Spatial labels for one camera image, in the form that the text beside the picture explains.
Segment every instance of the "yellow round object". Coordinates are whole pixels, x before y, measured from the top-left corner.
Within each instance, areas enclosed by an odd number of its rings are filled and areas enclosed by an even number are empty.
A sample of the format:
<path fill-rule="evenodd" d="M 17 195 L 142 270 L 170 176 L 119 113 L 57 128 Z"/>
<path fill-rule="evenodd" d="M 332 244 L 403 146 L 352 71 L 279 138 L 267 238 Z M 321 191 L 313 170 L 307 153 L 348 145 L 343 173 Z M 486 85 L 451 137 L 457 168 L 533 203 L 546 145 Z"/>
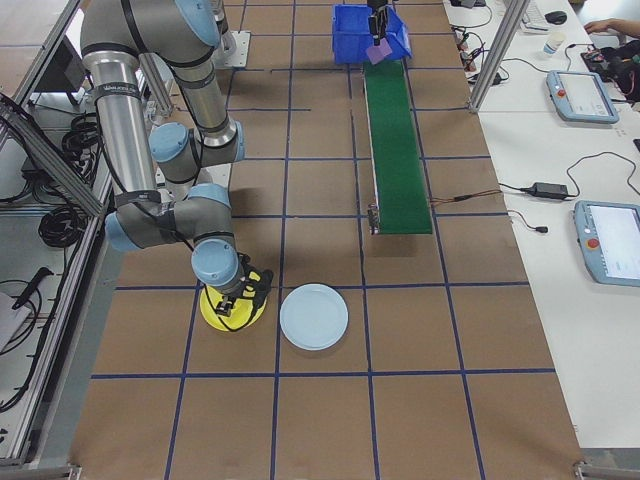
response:
<path fill-rule="evenodd" d="M 254 292 L 245 290 L 244 296 L 253 296 L 253 293 Z M 258 320 L 258 318 L 260 318 L 262 312 L 264 312 L 264 309 L 267 306 L 267 302 L 265 300 L 262 307 L 256 311 L 254 317 L 247 323 L 251 316 L 251 310 L 253 309 L 253 301 L 251 299 L 237 299 L 233 310 L 231 311 L 231 315 L 228 317 L 218 315 L 214 310 L 221 300 L 222 294 L 210 286 L 206 286 L 200 292 L 200 312 L 202 313 L 202 316 L 209 325 L 218 330 L 222 330 L 223 332 L 232 332 L 252 325 L 256 320 Z"/>

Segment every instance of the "keyboard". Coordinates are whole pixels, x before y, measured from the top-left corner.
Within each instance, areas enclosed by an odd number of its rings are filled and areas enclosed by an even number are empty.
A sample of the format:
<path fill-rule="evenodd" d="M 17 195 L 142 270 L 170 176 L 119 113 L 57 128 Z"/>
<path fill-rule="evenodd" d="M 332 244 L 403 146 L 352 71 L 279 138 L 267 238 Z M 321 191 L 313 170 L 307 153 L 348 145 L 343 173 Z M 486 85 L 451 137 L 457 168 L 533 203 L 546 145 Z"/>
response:
<path fill-rule="evenodd" d="M 505 7 L 508 7 L 511 0 L 503 0 Z M 527 33 L 544 34 L 549 32 L 549 24 L 538 8 L 536 0 L 531 0 L 527 11 L 522 16 L 522 29 Z"/>

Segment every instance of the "tablet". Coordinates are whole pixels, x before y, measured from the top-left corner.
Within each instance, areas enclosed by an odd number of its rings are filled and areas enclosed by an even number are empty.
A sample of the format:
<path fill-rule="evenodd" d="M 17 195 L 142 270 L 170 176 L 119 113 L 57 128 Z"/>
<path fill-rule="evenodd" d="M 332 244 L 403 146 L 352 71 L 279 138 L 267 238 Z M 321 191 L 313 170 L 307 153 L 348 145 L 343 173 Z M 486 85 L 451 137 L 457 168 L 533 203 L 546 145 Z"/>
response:
<path fill-rule="evenodd" d="M 618 112 L 595 73 L 552 70 L 547 87 L 560 117 L 569 122 L 616 123 Z"/>
<path fill-rule="evenodd" d="M 573 216 L 595 281 L 640 287 L 640 206 L 579 201 Z"/>

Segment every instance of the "white cup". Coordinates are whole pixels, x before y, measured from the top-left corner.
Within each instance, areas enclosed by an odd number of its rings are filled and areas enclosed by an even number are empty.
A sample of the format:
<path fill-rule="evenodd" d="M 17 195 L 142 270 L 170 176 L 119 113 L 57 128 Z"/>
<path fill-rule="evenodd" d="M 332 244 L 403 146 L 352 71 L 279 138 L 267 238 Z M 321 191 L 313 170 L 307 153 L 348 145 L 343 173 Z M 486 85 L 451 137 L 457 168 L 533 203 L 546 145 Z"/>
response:
<path fill-rule="evenodd" d="M 558 51 L 562 42 L 565 41 L 567 36 L 562 32 L 553 32 L 547 37 L 547 43 L 544 44 L 542 51 L 547 55 L 553 55 Z"/>

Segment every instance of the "person's hand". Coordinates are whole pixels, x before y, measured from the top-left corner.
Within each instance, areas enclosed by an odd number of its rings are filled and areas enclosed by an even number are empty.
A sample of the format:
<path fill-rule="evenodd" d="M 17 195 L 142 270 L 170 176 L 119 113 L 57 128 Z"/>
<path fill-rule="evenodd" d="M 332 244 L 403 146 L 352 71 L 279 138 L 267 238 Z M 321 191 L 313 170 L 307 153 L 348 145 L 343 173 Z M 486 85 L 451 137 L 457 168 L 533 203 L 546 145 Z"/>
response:
<path fill-rule="evenodd" d="M 601 33 L 606 32 L 611 28 L 611 19 L 598 20 L 596 22 L 589 22 L 584 26 L 587 33 Z"/>

